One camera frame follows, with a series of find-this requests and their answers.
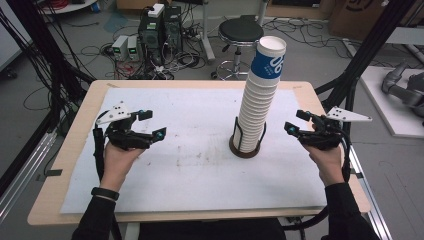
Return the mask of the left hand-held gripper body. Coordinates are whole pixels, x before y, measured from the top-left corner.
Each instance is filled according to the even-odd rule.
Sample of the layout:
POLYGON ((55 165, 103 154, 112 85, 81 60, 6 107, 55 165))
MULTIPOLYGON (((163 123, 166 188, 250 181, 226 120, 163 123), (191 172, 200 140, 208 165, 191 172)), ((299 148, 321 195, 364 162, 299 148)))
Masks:
POLYGON ((95 126, 107 124, 106 136, 111 144, 123 150, 131 148, 148 149, 150 143, 148 141, 149 134, 137 133, 132 130, 131 114, 123 101, 114 105, 110 110, 101 113, 95 120, 95 126))

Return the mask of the stack of paper cups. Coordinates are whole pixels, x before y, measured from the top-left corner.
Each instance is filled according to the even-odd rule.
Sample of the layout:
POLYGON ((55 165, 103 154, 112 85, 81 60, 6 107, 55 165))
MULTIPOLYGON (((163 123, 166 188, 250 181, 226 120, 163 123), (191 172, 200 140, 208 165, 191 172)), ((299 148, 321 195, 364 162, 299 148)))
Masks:
POLYGON ((264 36, 257 44, 247 75, 239 115, 236 117, 244 136, 243 140, 239 141, 240 133, 236 131, 234 144, 236 147, 240 146, 242 152, 252 151, 262 134, 280 82, 286 47, 286 42, 276 36, 264 36))

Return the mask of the black wire cup holder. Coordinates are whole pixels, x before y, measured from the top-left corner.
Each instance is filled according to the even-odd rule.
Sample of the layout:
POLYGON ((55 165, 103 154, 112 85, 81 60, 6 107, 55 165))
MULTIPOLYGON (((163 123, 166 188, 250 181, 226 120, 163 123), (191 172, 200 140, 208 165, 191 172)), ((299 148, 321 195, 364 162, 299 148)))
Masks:
POLYGON ((232 133, 232 135, 231 135, 231 137, 229 139, 229 148, 230 148, 230 151, 235 156, 237 156, 239 158, 249 159, 249 158, 255 157, 259 153, 259 151, 260 151, 261 143, 262 143, 262 141, 264 139, 264 136, 266 134, 266 130, 267 130, 267 123, 264 123, 262 134, 260 135, 260 138, 257 141, 255 148, 252 151, 250 151, 250 152, 242 152, 241 151, 241 147, 240 146, 236 147, 235 144, 234 144, 234 137, 235 137, 236 131, 239 131, 239 133, 240 133, 239 141, 242 141, 243 140, 243 136, 244 136, 243 129, 239 125, 238 118, 235 118, 233 133, 232 133))

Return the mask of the person's left hand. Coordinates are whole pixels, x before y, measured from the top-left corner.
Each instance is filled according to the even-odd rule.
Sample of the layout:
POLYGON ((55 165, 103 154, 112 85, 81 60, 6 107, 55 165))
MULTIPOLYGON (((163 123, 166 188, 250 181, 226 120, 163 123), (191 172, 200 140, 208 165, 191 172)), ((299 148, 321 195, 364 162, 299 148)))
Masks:
POLYGON ((104 174, 100 187, 119 192, 133 163, 143 152, 144 149, 123 150, 108 143, 104 151, 104 174))

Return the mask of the white foam mat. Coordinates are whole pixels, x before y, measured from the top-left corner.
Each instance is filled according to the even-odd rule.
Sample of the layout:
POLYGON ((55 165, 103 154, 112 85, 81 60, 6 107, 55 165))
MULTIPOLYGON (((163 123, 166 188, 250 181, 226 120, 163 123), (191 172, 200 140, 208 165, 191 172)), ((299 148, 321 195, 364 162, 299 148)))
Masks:
POLYGON ((284 129, 300 128, 291 90, 276 92, 259 153, 250 159, 229 148, 243 92, 240 89, 112 88, 102 110, 119 102, 130 111, 150 110, 136 132, 166 128, 164 140, 141 155, 127 175, 119 212, 192 212, 321 208, 326 199, 317 167, 284 129))

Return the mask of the wooden table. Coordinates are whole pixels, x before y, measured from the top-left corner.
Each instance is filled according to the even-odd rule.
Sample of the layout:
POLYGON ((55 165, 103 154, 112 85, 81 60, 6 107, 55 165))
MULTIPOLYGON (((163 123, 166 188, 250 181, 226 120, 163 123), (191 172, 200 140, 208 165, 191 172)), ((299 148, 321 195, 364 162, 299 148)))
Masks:
MULTIPOLYGON (((54 169, 63 169, 61 176, 48 177, 28 216, 31 225, 62 225, 79 221, 91 199, 91 190, 99 180, 94 160, 92 128, 97 116, 106 111, 101 105, 108 90, 112 88, 184 88, 184 89, 240 89, 241 81, 97 81, 93 83, 85 97, 80 111, 65 138, 54 169)), ((321 103, 308 82, 283 81, 278 90, 291 90, 299 104, 299 109, 323 114, 321 103)), ((153 222, 171 220, 212 220, 227 218, 257 218, 281 216, 315 215, 321 208, 277 208, 264 210, 203 210, 192 212, 119 212, 121 222, 153 222)))

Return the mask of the black wristband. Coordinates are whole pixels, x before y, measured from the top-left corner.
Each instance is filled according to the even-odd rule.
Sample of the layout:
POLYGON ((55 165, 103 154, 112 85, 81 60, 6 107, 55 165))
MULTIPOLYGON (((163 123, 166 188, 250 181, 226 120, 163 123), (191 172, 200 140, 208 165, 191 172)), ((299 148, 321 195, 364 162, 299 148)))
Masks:
POLYGON ((106 198, 112 201, 117 201, 120 196, 120 194, 116 191, 112 191, 112 190, 100 188, 100 187, 94 187, 91 190, 91 195, 106 198))

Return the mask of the grey power supply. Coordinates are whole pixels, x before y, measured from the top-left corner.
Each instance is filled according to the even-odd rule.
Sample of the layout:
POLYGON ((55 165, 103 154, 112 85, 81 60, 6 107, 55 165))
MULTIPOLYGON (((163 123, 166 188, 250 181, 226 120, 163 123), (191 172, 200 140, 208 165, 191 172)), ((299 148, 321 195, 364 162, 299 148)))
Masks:
POLYGON ((125 61, 128 57, 128 37, 126 35, 119 36, 112 44, 114 57, 117 61, 125 61))
POLYGON ((131 61, 140 60, 140 50, 138 38, 136 36, 129 36, 127 42, 128 56, 131 61))

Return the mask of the white platform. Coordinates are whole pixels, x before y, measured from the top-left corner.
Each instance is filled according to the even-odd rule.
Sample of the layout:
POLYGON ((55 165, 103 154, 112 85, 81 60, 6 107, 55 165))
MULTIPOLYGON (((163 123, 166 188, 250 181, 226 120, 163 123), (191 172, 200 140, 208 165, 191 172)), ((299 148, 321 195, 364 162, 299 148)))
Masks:
POLYGON ((389 67, 369 66, 361 76, 362 85, 393 136, 424 139, 424 118, 400 99, 382 92, 383 79, 390 71, 389 67))

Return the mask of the black computer tower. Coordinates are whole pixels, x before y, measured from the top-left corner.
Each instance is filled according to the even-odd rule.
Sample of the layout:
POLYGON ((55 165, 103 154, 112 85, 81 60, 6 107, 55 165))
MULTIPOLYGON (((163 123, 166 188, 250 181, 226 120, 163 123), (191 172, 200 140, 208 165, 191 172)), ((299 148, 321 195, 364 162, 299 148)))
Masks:
POLYGON ((183 50, 181 7, 167 6, 164 11, 166 43, 173 53, 183 50))
POLYGON ((155 64, 163 64, 162 47, 165 40, 162 17, 141 17, 138 34, 144 50, 155 64))

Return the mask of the black round stool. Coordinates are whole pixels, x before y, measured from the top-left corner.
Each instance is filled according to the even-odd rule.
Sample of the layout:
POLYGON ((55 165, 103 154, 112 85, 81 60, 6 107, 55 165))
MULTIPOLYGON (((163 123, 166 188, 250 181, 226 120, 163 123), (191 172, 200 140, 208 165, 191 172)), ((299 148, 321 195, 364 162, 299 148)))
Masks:
POLYGON ((255 47, 263 36, 263 28, 253 15, 243 15, 222 22, 218 27, 218 37, 225 43, 222 52, 226 52, 231 46, 235 47, 235 52, 232 60, 222 61, 216 66, 211 77, 227 80, 246 76, 250 65, 241 60, 242 49, 255 47))

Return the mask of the cardboard box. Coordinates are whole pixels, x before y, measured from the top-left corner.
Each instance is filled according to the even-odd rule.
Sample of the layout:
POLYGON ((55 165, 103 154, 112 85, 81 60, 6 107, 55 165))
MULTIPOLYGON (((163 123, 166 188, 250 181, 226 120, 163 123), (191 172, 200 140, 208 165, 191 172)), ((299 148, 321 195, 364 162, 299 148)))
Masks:
POLYGON ((328 31, 332 36, 364 40, 390 0, 334 0, 328 31))

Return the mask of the white round table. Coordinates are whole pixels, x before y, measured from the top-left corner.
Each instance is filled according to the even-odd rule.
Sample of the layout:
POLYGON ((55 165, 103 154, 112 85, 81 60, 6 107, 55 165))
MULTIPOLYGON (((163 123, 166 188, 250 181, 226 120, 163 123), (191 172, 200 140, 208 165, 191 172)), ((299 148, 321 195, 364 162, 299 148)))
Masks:
POLYGON ((97 3, 98 0, 84 0, 84 3, 73 4, 71 1, 68 2, 66 6, 63 7, 49 7, 47 3, 42 4, 42 10, 46 14, 62 14, 78 11, 87 7, 90 7, 94 3, 97 3))

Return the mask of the aluminium rail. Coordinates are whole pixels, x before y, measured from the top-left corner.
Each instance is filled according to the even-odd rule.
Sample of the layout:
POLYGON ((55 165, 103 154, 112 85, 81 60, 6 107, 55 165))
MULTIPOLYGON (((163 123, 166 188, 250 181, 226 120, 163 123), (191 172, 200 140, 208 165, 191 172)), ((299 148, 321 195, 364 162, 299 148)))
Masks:
POLYGON ((350 149, 349 157, 351 171, 356 173, 361 172, 364 176, 364 178, 358 179, 354 175, 350 175, 349 180, 349 185, 354 193, 362 216, 371 224, 381 240, 393 240, 354 148, 350 149))
POLYGON ((30 180, 54 145, 56 138, 56 131, 45 133, 39 141, 36 141, 36 145, 31 149, 29 155, 24 158, 23 166, 0 197, 0 224, 5 221, 20 195, 28 186, 30 180))

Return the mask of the black frame post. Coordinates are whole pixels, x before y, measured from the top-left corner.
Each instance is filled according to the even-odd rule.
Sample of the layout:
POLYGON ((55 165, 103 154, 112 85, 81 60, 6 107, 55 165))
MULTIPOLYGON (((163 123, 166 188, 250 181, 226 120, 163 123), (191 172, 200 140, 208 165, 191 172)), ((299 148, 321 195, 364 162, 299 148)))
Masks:
POLYGON ((329 96, 321 102, 326 111, 329 111, 332 107, 340 106, 342 103, 344 103, 345 110, 353 110, 356 85, 361 75, 415 1, 389 0, 385 10, 363 40, 362 45, 346 69, 339 77, 315 89, 317 95, 331 90, 329 96))

